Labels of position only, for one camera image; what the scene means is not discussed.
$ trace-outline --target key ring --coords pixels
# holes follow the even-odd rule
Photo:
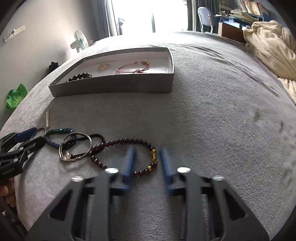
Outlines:
[[[89,142],[90,142],[90,146],[89,146],[89,149],[87,152],[85,152],[82,156],[78,156],[76,158],[72,158],[73,154],[69,153],[67,151],[67,154],[64,156],[63,155],[63,144],[64,144],[64,141],[71,135],[82,135],[82,136],[85,136],[89,139]],[[89,154],[89,152],[91,151],[91,147],[92,147],[92,139],[90,138],[89,135],[85,134],[85,133],[82,133],[82,132],[72,132],[68,135],[66,135],[65,139],[61,142],[60,146],[59,146],[59,157],[62,161],[79,161],[81,160],[83,157],[87,156]]]
[[[44,130],[45,131],[45,133],[44,133],[44,136],[46,135],[46,132],[47,132],[47,130],[46,130],[46,128],[44,128],[44,127],[41,127],[41,128],[39,128],[37,131],[35,131],[34,132],[34,134],[32,135],[32,137],[30,138],[30,141],[37,135],[37,133],[39,132],[39,131],[42,131],[42,130]]]

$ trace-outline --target blue braided bracelet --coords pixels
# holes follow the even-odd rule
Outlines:
[[[44,135],[44,138],[47,141],[47,143],[50,144],[53,148],[59,149],[60,144],[51,141],[48,136],[52,135],[52,134],[70,134],[72,132],[74,132],[74,130],[71,128],[53,129],[53,130],[47,131]],[[72,139],[77,138],[76,135],[71,135],[71,137],[72,137]],[[70,142],[67,145],[63,145],[63,149],[69,149],[72,146],[74,146],[75,143],[76,142]]]

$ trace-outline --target chair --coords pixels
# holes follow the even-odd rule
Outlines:
[[[203,28],[206,25],[211,27],[211,34],[213,34],[214,27],[217,24],[213,12],[206,7],[199,7],[197,13],[200,18],[201,31],[204,33]]]

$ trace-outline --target fan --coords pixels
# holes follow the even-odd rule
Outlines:
[[[76,48],[77,52],[79,52],[80,49],[83,50],[89,46],[86,37],[80,30],[75,31],[74,37],[75,37],[75,42],[73,42],[70,45],[72,49]]]

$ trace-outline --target book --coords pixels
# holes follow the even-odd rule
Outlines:
[[[253,23],[256,22],[257,19],[253,18],[252,16],[250,16],[249,14],[245,13],[245,12],[239,12],[239,11],[234,11],[231,10],[230,11],[230,16],[239,18],[240,20],[244,21],[244,22],[248,22],[248,23]]]
[[[250,5],[251,5],[251,8],[252,8],[252,11],[254,12],[254,14],[261,16],[257,2],[250,2]]]
[[[251,11],[251,8],[250,8],[250,3],[249,3],[249,1],[244,1],[244,4],[245,4],[245,6],[246,6],[246,9],[247,9],[248,13],[253,14],[252,11]]]
[[[244,12],[244,8],[243,8],[243,6],[242,6],[241,1],[240,1],[240,0],[235,0],[235,2],[236,2],[236,4],[237,4],[237,6],[239,7],[239,9],[240,9],[242,12]]]
[[[263,7],[260,3],[257,2],[257,4],[258,4],[259,10],[261,12],[261,16],[263,16],[264,12],[269,16],[269,12],[267,11],[267,9],[265,7]]]
[[[242,5],[242,7],[244,9],[244,12],[248,12],[248,10],[247,10],[247,8],[246,8],[246,6],[244,4],[244,1],[243,0],[240,0],[240,2],[241,2],[241,5]]]

